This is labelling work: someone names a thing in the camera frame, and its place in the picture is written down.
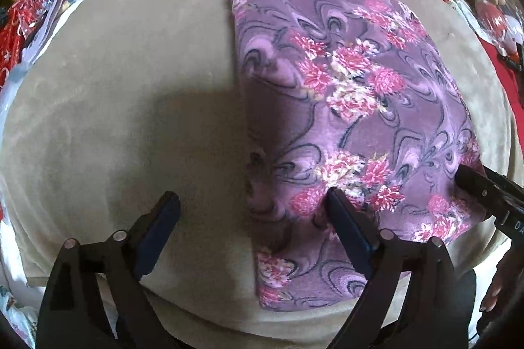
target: clear plastic bag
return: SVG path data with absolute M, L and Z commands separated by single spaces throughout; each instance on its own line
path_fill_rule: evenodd
M 493 37 L 503 56 L 518 60 L 517 43 L 522 45 L 522 10 L 518 0 L 475 0 L 480 24 Z

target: purple paper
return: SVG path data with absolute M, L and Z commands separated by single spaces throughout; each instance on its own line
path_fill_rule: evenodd
M 454 184 L 481 168 L 468 110 L 423 25 L 396 0 L 232 0 L 250 141 L 260 305 L 358 297 L 322 198 L 337 186 L 378 228 L 446 243 L 484 217 Z

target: purple floral fabric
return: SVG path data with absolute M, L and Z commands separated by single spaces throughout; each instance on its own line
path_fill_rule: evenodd
M 480 167 L 463 100 L 396 0 L 232 0 L 247 114 L 258 295 L 294 311 L 360 295 L 322 199 L 344 190 L 378 228 L 446 243 L 484 217 L 454 184 Z

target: screw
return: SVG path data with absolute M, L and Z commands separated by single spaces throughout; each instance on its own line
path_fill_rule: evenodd
M 127 232 L 124 230 L 118 230 L 113 234 L 113 239 L 115 241 L 123 241 L 127 237 Z
M 444 245 L 444 241 L 442 241 L 440 238 L 438 237 L 431 237 L 429 239 L 429 241 L 431 241 L 433 244 L 435 244 L 437 247 L 442 247 Z
M 75 245 L 77 245 L 77 241 L 73 238 L 66 239 L 64 242 L 65 248 L 73 248 Z
M 381 237 L 383 239 L 393 239 L 395 238 L 395 234 L 389 229 L 383 229 L 381 230 Z

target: beige blanket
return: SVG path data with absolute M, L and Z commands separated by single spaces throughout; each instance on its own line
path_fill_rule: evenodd
M 514 117 L 480 42 L 444 2 L 402 1 L 457 80 L 484 164 L 523 185 Z M 229 0 L 85 0 L 9 112 L 0 190 L 32 283 L 66 238 L 102 241 L 174 190 L 182 220 L 143 280 L 168 331 L 197 349 L 323 348 L 354 302 L 274 313 L 255 297 L 232 31 Z M 489 222 L 460 237 L 458 270 L 497 241 Z

